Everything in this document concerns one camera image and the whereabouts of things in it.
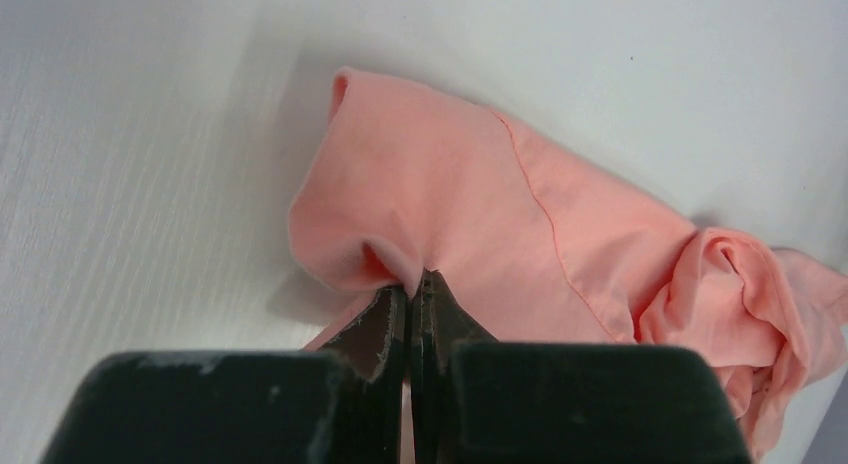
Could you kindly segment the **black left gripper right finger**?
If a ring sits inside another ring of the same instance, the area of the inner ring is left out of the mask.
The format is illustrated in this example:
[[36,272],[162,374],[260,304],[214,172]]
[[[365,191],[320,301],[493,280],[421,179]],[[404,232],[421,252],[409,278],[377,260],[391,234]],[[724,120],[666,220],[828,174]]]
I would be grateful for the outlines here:
[[497,340],[423,274],[410,305],[419,463],[747,463],[713,371],[678,347]]

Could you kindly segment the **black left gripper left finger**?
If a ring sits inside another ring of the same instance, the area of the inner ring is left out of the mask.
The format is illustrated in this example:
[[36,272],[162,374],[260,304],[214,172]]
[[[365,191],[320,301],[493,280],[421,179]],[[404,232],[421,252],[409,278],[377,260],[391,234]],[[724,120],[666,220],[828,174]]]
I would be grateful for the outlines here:
[[136,351],[82,379],[46,463],[395,463],[406,295],[314,351]]

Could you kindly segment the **pink t-shirt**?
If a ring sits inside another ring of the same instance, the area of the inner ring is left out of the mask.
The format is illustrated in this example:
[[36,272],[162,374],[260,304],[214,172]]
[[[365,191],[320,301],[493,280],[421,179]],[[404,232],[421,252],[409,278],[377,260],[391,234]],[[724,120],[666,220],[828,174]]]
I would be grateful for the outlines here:
[[291,251],[352,296],[424,270],[502,340],[681,346],[712,367],[755,459],[788,404],[847,361],[847,279],[741,231],[698,227],[525,124],[351,68],[288,217]]

